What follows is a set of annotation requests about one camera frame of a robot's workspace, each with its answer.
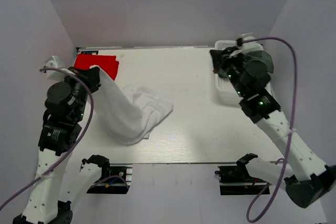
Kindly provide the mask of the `white t shirt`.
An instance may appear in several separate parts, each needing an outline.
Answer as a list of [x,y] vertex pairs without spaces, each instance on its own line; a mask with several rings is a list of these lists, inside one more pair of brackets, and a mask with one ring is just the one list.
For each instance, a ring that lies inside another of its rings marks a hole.
[[93,109],[113,141],[130,146],[148,139],[151,131],[174,109],[173,102],[141,84],[118,87],[99,68],[100,88],[93,93]]

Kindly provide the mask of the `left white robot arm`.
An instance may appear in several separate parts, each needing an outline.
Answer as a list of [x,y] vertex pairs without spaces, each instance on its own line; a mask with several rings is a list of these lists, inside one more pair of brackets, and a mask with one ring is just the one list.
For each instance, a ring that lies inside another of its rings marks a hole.
[[72,151],[88,129],[80,126],[87,101],[100,88],[100,68],[80,70],[74,67],[56,69],[44,67],[42,72],[64,74],[63,80],[49,87],[43,115],[43,127],[38,142],[36,178],[28,203],[13,223],[70,223],[78,199],[97,181],[110,178],[109,160],[100,155],[83,159],[78,176],[64,196],[60,196],[62,181]]

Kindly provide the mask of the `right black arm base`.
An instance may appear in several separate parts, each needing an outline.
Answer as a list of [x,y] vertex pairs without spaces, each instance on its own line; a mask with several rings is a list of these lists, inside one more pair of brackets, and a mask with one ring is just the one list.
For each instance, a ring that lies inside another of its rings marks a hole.
[[219,166],[215,176],[219,179],[221,196],[256,196],[267,185],[262,179],[245,175],[237,165]]

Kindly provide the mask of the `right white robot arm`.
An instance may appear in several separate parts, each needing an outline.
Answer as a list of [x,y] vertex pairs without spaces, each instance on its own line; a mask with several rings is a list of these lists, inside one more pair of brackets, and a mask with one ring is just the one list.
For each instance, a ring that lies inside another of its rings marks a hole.
[[299,207],[307,208],[335,186],[335,166],[327,165],[290,126],[266,86],[274,72],[264,50],[240,52],[236,46],[211,49],[213,72],[227,79],[241,97],[244,114],[256,124],[287,159],[280,187]]

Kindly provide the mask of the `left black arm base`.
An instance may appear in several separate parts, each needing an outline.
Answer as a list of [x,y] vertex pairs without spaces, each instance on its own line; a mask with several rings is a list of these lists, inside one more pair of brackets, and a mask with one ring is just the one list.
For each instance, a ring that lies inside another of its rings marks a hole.
[[81,164],[80,171],[87,169],[98,170],[99,178],[88,189],[88,194],[125,195],[127,194],[132,180],[132,164],[110,164],[109,167],[101,168],[96,164]]

